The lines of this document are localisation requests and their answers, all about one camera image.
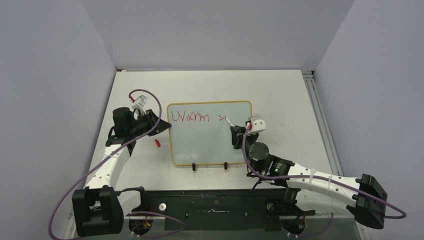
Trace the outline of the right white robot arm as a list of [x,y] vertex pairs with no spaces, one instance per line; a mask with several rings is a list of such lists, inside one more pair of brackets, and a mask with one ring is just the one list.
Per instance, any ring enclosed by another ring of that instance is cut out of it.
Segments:
[[261,129],[250,122],[229,129],[233,148],[242,152],[247,176],[287,190],[282,201],[287,213],[327,211],[353,217],[368,228],[384,228],[388,194],[374,176],[333,175],[272,155],[266,144],[257,141]]

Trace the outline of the yellow-framed whiteboard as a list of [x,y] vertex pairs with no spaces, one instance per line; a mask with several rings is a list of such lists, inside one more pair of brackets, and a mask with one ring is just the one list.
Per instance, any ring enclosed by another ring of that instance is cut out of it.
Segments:
[[179,102],[166,109],[171,159],[176,166],[243,164],[240,151],[232,146],[230,125],[242,126],[253,115],[248,100]]

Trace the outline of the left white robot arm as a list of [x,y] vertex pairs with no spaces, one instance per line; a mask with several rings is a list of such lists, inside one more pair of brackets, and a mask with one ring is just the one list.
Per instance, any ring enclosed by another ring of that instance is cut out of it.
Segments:
[[142,196],[131,199],[128,207],[119,201],[116,185],[124,165],[136,145],[135,138],[155,136],[172,127],[151,109],[139,111],[137,117],[128,107],[113,110],[114,125],[105,143],[105,162],[95,171],[83,189],[72,194],[76,232],[79,237],[118,234],[124,225],[124,216],[130,211],[144,215],[149,201]]

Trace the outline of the white red marker pen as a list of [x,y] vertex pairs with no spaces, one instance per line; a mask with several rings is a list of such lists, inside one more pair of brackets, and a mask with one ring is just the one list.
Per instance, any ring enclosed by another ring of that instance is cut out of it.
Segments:
[[234,127],[235,126],[227,117],[225,117],[225,120],[230,125],[230,127]]

